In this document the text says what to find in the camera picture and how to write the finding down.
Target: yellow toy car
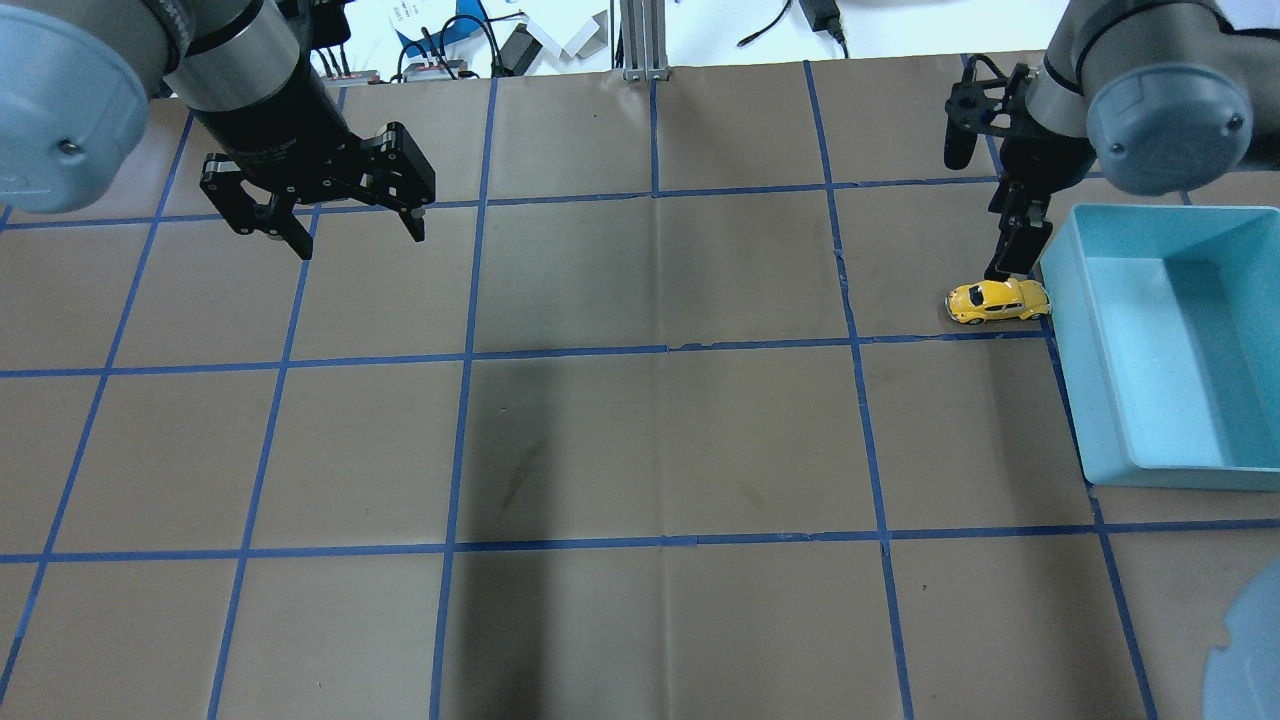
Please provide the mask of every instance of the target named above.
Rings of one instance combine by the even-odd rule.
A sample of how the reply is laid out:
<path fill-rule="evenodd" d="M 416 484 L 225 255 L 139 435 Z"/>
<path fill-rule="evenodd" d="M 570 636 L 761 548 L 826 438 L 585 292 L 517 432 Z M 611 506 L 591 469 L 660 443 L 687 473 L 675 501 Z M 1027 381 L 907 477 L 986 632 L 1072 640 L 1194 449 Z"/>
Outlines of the yellow toy car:
<path fill-rule="evenodd" d="M 980 325 L 987 320 L 1038 320 L 1052 305 L 1044 286 L 1036 281 L 1009 278 L 963 284 L 947 295 L 947 315 L 957 323 Z"/>

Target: blue object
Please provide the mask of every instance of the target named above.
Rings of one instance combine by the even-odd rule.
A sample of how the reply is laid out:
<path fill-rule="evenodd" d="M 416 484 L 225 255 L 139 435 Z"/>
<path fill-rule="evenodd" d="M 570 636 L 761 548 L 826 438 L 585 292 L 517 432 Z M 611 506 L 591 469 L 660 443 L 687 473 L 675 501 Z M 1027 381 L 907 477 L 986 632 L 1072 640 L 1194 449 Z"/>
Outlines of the blue object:
<path fill-rule="evenodd" d="M 457 4 L 453 6 L 453 14 L 484 18 L 484 10 L 480 9 L 480 3 L 476 3 L 476 0 L 458 0 Z M 477 29 L 480 29 L 480 26 L 472 20 L 458 20 L 452 26 L 449 26 L 448 33 L 440 33 L 440 32 L 433 33 L 431 41 L 435 42 L 436 47 L 444 50 L 444 47 L 448 44 L 457 42 L 460 40 L 466 40 L 467 37 L 475 35 Z M 404 37 L 404 33 L 399 31 L 396 32 L 396 36 L 401 41 L 401 47 L 408 47 L 408 50 L 404 53 L 406 55 L 408 55 L 410 58 L 420 58 L 422 55 L 421 53 L 417 51 L 417 47 L 410 45 L 411 42 L 413 42 L 412 38 Z M 419 42 L 422 42 L 422 45 L 426 46 L 428 50 L 430 50 L 431 46 L 426 45 L 426 42 L 424 42 L 425 40 L 426 40 L 425 37 L 421 37 L 419 38 Z"/>
<path fill-rule="evenodd" d="M 0 202 L 65 213 L 106 192 L 147 127 L 147 95 L 105 42 L 0 3 Z"/>
<path fill-rule="evenodd" d="M 1089 482 L 1280 491 L 1280 210 L 1076 205 L 1041 266 Z"/>
<path fill-rule="evenodd" d="M 1280 560 L 1253 578 L 1226 614 L 1231 646 L 1204 664 L 1204 720 L 1280 717 Z"/>
<path fill-rule="evenodd" d="M 1089 104 L 1088 131 L 1112 184 L 1164 195 L 1234 168 L 1253 137 L 1253 108 L 1226 76 L 1169 63 L 1108 82 Z"/>

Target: cable connector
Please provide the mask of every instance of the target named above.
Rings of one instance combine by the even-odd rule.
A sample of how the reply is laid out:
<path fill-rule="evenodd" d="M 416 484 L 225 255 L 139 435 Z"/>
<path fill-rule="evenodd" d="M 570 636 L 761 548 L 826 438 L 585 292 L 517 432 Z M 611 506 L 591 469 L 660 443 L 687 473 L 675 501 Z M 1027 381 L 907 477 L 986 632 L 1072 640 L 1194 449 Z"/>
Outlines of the cable connector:
<path fill-rule="evenodd" d="M 800 9 L 809 20 L 809 29 L 814 32 L 827 31 L 831 37 L 840 44 L 845 58 L 849 58 L 849 44 L 845 42 L 845 29 L 840 24 L 840 8 L 836 0 L 800 0 Z"/>

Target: table surface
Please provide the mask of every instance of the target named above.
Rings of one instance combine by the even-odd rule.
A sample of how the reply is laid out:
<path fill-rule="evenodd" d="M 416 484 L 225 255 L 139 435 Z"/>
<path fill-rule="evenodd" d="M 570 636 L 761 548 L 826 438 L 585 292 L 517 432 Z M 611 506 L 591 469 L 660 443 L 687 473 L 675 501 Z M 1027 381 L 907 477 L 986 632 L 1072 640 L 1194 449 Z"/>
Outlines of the table surface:
<path fill-rule="evenodd" d="M 1052 325 L 945 318 L 960 68 L 351 88 L 440 201 L 302 209 L 310 263 L 155 104 L 0 220 L 0 719 L 1197 717 L 1280 495 L 1088 486 Z"/>

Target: metal post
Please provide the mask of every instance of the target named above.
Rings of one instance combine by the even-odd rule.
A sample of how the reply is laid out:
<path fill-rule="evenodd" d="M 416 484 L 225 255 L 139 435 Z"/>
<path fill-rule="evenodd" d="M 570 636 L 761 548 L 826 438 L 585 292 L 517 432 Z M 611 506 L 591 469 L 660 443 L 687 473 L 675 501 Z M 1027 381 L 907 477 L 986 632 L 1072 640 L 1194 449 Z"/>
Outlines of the metal post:
<path fill-rule="evenodd" d="M 666 0 L 622 0 L 622 77 L 667 79 Z"/>

